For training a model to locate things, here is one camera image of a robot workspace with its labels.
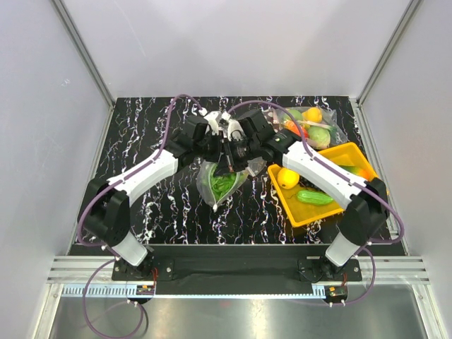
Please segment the clear zip bag with mushroom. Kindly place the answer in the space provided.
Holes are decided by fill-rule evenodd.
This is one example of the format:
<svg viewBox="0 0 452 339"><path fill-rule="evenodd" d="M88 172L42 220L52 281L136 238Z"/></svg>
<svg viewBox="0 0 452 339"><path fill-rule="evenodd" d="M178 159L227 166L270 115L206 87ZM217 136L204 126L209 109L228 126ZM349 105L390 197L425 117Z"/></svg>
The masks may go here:
<svg viewBox="0 0 452 339"><path fill-rule="evenodd" d="M263 144L274 137L275 129L260 109L252 109L243 114L241 126L249 147L248 171L256 177L267 165L263 156L268 153L263 150Z"/></svg>

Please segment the yellow fake lemon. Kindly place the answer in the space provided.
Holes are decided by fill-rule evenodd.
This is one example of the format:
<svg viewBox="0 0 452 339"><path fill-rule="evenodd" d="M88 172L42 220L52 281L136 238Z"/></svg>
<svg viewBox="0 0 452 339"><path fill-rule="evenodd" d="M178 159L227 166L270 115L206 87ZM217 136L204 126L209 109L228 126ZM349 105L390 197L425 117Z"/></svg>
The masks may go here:
<svg viewBox="0 0 452 339"><path fill-rule="evenodd" d="M278 186L282 189L292 189L299 184L300 175L295 171L283 167L277 175Z"/></svg>

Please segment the clear zip bag with lemon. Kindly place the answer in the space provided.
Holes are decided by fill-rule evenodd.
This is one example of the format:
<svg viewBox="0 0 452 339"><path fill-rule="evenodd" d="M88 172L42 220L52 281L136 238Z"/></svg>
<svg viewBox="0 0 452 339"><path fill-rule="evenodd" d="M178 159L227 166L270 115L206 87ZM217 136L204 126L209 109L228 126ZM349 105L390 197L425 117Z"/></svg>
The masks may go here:
<svg viewBox="0 0 452 339"><path fill-rule="evenodd" d="M201 198L214 212L244 184L249 175L244 170L215 176L217 166L217 163L203 161L196 178L196 187Z"/></svg>

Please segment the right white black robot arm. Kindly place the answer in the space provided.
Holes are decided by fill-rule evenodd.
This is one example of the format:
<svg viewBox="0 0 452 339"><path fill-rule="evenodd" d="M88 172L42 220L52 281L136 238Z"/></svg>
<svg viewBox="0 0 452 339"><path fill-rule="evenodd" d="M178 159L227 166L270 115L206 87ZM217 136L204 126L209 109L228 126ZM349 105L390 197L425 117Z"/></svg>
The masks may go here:
<svg viewBox="0 0 452 339"><path fill-rule="evenodd" d="M237 119L223 113L220 123L227 126L229 144L224 155L229 169L237 171L248 161L262 157L309 180L344 209L339 233L320 264L325 278L338 279L345 273L348 260L388 218L386 185L378 178L368 181L328 160L307 144L302 133L275 131L257 109Z"/></svg>

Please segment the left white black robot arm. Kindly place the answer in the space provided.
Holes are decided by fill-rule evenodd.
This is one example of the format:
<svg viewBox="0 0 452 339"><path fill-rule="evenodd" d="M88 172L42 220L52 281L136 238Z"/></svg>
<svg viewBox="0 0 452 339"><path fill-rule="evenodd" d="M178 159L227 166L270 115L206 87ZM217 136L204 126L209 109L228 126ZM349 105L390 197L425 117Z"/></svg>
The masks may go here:
<svg viewBox="0 0 452 339"><path fill-rule="evenodd" d="M189 117L182 129L144 161L107 180L93 179L87 186L78 216L77 235L86 230L128 263L136 279L152 273L152 255L131 232L130 208L163 179L188 167L196 157L217 150L219 112Z"/></svg>

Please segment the green fake bok choy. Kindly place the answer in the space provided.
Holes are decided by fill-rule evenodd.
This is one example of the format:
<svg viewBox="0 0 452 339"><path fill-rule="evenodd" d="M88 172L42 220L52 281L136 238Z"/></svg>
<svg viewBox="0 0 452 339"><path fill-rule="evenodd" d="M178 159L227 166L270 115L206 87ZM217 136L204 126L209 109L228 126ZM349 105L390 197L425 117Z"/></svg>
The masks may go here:
<svg viewBox="0 0 452 339"><path fill-rule="evenodd" d="M214 164L209 171L208 184L215 200L219 201L224 196L226 196L228 192L232 189L232 187L235 185L237 173L231 173L220 177L214 177L213 173L216 166L217 165Z"/></svg>

